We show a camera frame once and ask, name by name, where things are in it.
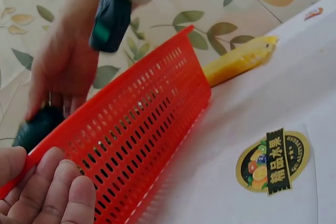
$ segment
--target hand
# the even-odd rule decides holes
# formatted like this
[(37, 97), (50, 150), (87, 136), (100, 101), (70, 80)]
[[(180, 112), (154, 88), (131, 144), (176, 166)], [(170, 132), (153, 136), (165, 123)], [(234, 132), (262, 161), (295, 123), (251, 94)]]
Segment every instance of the hand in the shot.
[(31, 67), (27, 120), (45, 103), (68, 116), (86, 101), (98, 65), (98, 52), (89, 47), (98, 3), (69, 0), (49, 28)]
[[(63, 156), (60, 149), (50, 149), (37, 167), (0, 200), (1, 224), (93, 224), (93, 183), (80, 175), (72, 161), (62, 160)], [(25, 159), (22, 147), (0, 150), (0, 186), (21, 172)]]

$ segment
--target red plastic basket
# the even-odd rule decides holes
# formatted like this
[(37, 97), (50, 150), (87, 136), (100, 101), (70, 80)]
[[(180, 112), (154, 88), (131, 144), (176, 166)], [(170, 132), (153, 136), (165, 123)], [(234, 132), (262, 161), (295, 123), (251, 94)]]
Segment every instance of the red plastic basket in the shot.
[(95, 221), (127, 223), (208, 105), (211, 89), (187, 37), (192, 29), (152, 51), (60, 124), (0, 197), (58, 146), (95, 184)]

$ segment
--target yellow plastic piece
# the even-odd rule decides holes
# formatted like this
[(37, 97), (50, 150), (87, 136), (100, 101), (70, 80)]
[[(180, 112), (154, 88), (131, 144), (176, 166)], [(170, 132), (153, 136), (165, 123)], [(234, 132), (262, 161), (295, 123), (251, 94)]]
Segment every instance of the yellow plastic piece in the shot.
[(211, 87), (265, 63), (276, 48), (278, 37), (258, 37), (203, 67)]

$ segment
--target sticker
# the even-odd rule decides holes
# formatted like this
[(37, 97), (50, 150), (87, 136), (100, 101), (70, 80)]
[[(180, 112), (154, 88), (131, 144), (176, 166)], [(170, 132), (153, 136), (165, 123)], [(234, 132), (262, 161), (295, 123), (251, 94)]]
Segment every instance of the sticker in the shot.
[(312, 17), (315, 17), (317, 15), (320, 15), (322, 13), (323, 13), (323, 8), (322, 7), (311, 10), (309, 13), (306, 14), (305, 20), (310, 19)]
[(247, 190), (272, 195), (292, 188), (309, 157), (310, 145), (302, 133), (279, 129), (241, 154), (236, 177)]

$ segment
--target leaf-patterned tablecloth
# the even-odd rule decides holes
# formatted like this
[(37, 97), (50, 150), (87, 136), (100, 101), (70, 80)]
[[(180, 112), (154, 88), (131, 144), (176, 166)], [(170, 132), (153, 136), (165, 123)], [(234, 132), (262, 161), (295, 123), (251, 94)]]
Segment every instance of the leaf-patterned tablecloth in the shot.
[[(22, 120), (30, 68), (44, 32), (65, 0), (0, 1), (0, 144)], [(101, 54), (90, 97), (176, 32), (189, 38), (201, 64), (263, 35), (318, 0), (154, 0), (138, 8), (117, 54)]]

